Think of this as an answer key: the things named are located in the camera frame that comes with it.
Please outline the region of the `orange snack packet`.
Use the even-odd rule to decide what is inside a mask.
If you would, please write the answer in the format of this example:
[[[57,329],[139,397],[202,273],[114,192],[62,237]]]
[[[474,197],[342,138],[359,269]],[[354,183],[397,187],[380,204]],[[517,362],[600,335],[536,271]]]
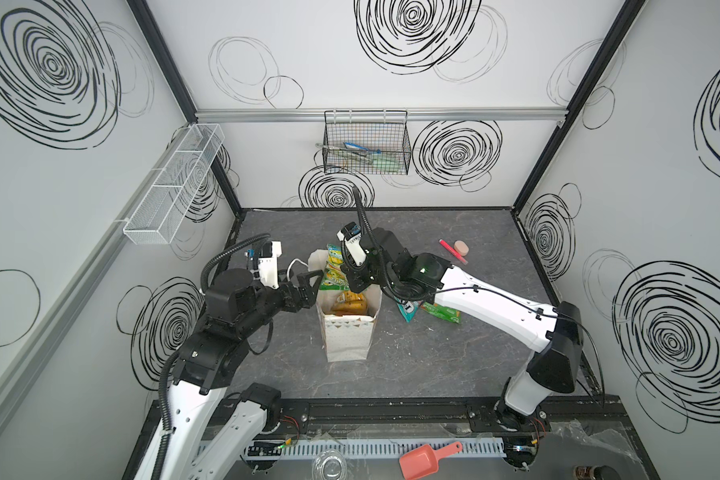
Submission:
[[[365,316],[369,305],[363,293],[346,290],[337,296],[329,313],[334,316]]]

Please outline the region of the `teal snack packet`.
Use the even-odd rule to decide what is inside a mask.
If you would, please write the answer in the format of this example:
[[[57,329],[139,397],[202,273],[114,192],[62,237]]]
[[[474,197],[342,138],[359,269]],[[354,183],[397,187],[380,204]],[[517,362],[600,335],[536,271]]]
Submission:
[[[400,314],[406,323],[410,323],[415,317],[421,305],[420,301],[399,300],[397,306]]]

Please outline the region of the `white paper bag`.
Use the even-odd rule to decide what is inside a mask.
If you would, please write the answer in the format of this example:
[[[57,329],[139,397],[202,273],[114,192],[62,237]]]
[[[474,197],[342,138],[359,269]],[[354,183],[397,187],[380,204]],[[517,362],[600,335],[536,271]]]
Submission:
[[[323,270],[327,249],[315,250],[306,262],[309,270]],[[316,311],[321,328],[326,359],[329,363],[363,361],[368,357],[376,320],[382,303],[382,292],[371,285],[363,293],[369,305],[365,316],[334,316],[329,313],[332,304],[343,291],[324,291],[318,288]]]

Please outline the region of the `yellow green snack packet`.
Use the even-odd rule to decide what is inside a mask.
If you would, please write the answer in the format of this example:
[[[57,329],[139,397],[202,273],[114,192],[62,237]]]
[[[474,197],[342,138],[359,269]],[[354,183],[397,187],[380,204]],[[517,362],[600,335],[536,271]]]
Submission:
[[[346,291],[349,289],[349,282],[341,270],[344,264],[342,251],[339,246],[327,245],[327,260],[324,268],[323,279],[320,289],[324,291]]]

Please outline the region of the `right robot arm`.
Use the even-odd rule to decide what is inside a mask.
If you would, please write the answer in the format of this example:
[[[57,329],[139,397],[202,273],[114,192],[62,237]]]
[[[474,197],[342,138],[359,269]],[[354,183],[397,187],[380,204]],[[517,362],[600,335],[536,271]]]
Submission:
[[[590,333],[575,305],[531,301],[486,283],[450,260],[432,253],[411,254],[393,232],[374,228],[352,187],[357,222],[338,233],[342,271],[351,291],[375,285],[396,303],[437,304],[470,315],[524,344],[530,355],[511,376],[494,406],[507,431],[533,423],[541,403],[552,393],[575,391],[582,350]]]

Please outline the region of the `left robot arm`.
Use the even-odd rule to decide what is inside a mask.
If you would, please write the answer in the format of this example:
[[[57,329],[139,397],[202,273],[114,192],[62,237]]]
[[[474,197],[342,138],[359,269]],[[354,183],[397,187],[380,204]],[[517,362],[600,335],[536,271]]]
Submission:
[[[244,239],[202,269],[206,312],[166,360],[158,381],[160,424],[139,463],[137,479],[222,479],[261,433],[281,417],[279,390],[253,383],[243,390],[221,430],[200,446],[237,369],[253,354],[249,339],[272,329],[281,312],[317,302],[322,269],[290,278],[278,269],[280,245],[269,234]]]

